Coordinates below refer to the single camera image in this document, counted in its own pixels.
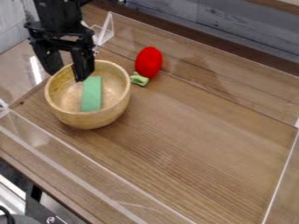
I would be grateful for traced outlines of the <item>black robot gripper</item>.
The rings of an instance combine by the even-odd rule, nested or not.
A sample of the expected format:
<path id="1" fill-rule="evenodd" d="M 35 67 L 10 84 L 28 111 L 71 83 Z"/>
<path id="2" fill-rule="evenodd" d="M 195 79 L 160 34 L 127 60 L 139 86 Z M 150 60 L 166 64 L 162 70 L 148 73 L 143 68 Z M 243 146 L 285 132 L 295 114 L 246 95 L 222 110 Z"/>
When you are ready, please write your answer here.
<path id="1" fill-rule="evenodd" d="M 60 51 L 71 52 L 75 81 L 84 81 L 95 71 L 95 32 L 83 24 L 82 14 L 90 1 L 32 0 L 39 20 L 24 24 L 44 71 L 56 74 L 63 68 Z"/>

